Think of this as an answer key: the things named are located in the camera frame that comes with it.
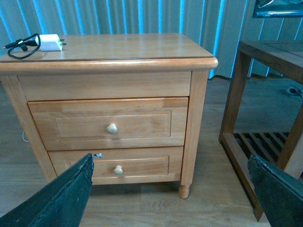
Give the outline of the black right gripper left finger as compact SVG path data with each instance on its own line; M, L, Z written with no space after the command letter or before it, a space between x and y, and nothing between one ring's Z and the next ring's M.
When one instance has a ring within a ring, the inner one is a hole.
M94 170L84 156L28 200L0 218L2 227L77 227L86 208Z

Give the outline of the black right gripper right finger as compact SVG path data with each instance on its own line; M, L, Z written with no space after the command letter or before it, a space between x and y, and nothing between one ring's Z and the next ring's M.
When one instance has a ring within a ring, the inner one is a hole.
M272 227L303 225L303 183L257 154L248 160L254 192Z

